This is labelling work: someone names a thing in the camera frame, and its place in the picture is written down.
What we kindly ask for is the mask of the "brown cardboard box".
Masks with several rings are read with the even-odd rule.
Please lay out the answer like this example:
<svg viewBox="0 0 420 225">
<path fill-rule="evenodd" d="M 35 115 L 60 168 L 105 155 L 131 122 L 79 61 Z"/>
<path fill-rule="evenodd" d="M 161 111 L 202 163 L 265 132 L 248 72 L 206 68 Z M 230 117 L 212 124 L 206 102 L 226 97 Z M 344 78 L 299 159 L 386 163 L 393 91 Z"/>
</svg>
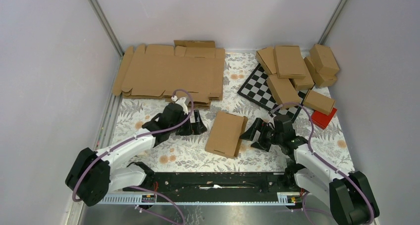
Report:
<svg viewBox="0 0 420 225">
<path fill-rule="evenodd" d="M 248 118 L 223 111 L 216 114 L 205 151 L 226 158 L 238 156 L 242 144 L 240 136 L 245 132 Z"/>
</svg>

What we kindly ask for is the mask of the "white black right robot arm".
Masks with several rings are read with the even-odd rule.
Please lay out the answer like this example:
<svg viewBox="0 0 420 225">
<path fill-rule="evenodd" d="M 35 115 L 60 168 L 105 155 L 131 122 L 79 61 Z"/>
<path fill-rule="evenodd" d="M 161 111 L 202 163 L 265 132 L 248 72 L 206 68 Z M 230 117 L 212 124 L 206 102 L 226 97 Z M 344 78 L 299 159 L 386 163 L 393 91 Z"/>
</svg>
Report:
<svg viewBox="0 0 420 225">
<path fill-rule="evenodd" d="M 290 191 L 303 189 L 316 196 L 330 209 L 339 225 L 370 224 L 380 214 L 368 178 L 360 171 L 339 169 L 314 151 L 310 139 L 298 136 L 291 119 L 277 115 L 273 122 L 255 119 L 240 139 L 251 146 L 269 151 L 280 147 L 291 159 L 284 171 L 283 184 Z"/>
</svg>

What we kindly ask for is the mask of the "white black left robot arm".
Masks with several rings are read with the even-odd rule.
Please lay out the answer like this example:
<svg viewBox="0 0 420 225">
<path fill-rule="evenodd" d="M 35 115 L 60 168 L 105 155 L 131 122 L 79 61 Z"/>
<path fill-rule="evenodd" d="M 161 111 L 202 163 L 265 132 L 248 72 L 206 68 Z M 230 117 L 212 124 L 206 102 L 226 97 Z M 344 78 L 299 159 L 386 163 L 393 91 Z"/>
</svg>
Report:
<svg viewBox="0 0 420 225">
<path fill-rule="evenodd" d="M 185 112 L 182 103 L 169 103 L 132 136 L 106 148 L 79 152 L 65 184 L 73 191 L 76 201 L 87 206 L 99 203 L 109 192 L 137 186 L 143 191 L 152 188 L 151 171 L 137 164 L 123 168 L 122 164 L 135 155 L 152 149 L 169 139 L 171 133 L 180 136 L 200 135 L 207 131 L 199 110 Z"/>
</svg>

